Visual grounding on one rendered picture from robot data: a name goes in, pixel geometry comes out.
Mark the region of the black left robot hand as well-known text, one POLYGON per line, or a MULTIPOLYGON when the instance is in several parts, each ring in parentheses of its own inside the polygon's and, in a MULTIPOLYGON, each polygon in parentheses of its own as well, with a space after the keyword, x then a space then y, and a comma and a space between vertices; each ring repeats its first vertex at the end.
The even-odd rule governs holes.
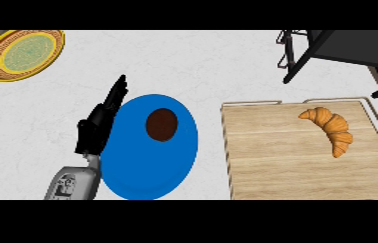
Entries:
POLYGON ((121 75, 110 90, 105 101, 96 105, 89 117, 79 121, 79 140, 76 146, 79 154, 99 155, 102 153, 112 130, 115 115, 127 92, 126 76, 121 75))

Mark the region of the dark brown round can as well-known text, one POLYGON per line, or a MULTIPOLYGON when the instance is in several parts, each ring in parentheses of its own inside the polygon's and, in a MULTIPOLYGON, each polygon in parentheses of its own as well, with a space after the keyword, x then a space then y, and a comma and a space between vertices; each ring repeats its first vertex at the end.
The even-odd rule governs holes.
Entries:
POLYGON ((146 132, 149 137, 157 141, 169 141, 177 130, 177 116, 167 108, 157 109, 146 119, 146 132))

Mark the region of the pale wooden tray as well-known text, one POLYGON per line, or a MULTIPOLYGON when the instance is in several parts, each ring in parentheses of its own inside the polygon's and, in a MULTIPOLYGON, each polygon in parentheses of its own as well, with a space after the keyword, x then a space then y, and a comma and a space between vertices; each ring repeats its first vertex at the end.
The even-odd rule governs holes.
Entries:
POLYGON ((365 97, 228 102, 222 105, 232 199, 378 200, 378 113, 365 97), (332 156, 321 128, 300 113, 344 116, 353 144, 332 156))

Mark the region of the black tiered shelf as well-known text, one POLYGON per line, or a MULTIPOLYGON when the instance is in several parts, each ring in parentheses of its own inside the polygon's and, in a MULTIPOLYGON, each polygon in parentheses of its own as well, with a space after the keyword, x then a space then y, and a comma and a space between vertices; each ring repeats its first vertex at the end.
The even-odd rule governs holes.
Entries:
POLYGON ((312 58, 352 63, 374 68, 378 82, 378 30, 282 30, 276 43, 285 46, 278 67, 287 70, 288 84, 312 58), (294 58, 293 36, 307 38, 309 48, 294 58))

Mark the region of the blue round plate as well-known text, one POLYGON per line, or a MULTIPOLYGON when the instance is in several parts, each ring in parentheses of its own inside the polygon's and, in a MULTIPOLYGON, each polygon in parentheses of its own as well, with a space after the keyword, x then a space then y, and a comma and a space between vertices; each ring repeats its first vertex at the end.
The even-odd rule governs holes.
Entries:
POLYGON ((160 198, 186 178, 197 152, 198 129, 186 106, 166 95, 136 97, 120 108, 101 155, 107 186, 126 199, 160 198), (148 117, 161 108, 177 118, 177 129, 167 141, 155 140, 146 129, 148 117))

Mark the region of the yellow patterned round plate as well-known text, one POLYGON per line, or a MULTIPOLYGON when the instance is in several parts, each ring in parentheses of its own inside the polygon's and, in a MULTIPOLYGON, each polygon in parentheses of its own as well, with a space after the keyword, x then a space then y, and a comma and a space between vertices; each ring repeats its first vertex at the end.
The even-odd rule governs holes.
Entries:
POLYGON ((0 30, 0 82, 39 74, 59 57, 64 46, 62 30, 0 30))

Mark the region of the golden brown croissant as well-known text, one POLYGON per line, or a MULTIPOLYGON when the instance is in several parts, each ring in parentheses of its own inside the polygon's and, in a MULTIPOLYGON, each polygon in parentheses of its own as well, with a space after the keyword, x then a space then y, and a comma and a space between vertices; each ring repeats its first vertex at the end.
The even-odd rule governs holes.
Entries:
POLYGON ((299 115, 300 119, 310 120, 322 129, 332 145, 332 156, 341 157, 353 143, 353 134, 349 132, 349 122, 346 118, 332 113, 327 107, 307 109, 299 115))

